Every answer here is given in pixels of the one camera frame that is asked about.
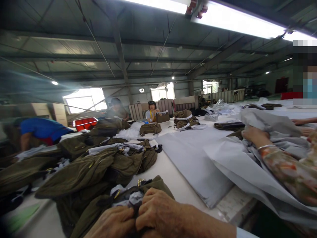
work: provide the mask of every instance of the ceiling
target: ceiling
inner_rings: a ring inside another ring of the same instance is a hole
[[[1,14],[1,81],[47,87],[54,87],[50,78],[60,84],[106,80],[128,84],[131,79],[188,76],[194,80],[232,72],[252,76],[292,64],[292,60],[283,62],[292,55],[289,41],[250,37],[125,1],[96,2],[100,7],[91,0],[7,1]],[[269,20],[300,21],[307,23],[301,24],[305,30],[317,31],[315,1],[237,4],[258,15],[263,14],[258,9],[264,9]]]

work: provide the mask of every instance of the door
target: door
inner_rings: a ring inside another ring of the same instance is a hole
[[[280,78],[275,83],[275,93],[286,93],[288,86],[288,78]]]

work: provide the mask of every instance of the fluorescent lamp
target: fluorescent lamp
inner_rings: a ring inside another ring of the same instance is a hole
[[[124,0],[127,2],[138,3],[149,7],[160,8],[163,10],[185,14],[191,0]]]
[[[208,11],[204,13],[202,19],[198,19],[193,16],[192,21],[266,39],[281,36],[286,30],[285,27],[215,2],[210,2],[208,4]],[[295,31],[292,34],[285,34],[284,39],[293,41],[309,40],[314,38]]]
[[[292,57],[292,58],[293,58],[293,57]],[[288,60],[291,60],[292,58],[289,58],[289,59],[283,60],[283,62],[284,62],[284,61],[288,61]]]

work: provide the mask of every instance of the hand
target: hand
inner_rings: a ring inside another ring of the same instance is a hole
[[[292,119],[292,122],[295,123],[295,125],[300,126],[308,123],[306,119]]]
[[[135,227],[137,231],[144,227],[154,228],[166,238],[185,237],[183,219],[188,216],[185,210],[186,205],[174,201],[161,190],[150,188],[143,198]]]
[[[84,238],[124,238],[134,229],[133,208],[113,207],[106,210]]]
[[[260,129],[253,126],[246,126],[245,130],[242,132],[243,138],[253,142],[255,138],[265,137],[270,138],[267,132],[261,131]]]
[[[300,127],[299,129],[301,131],[301,135],[305,137],[309,137],[311,133],[316,131],[314,128],[311,128],[311,127]]]

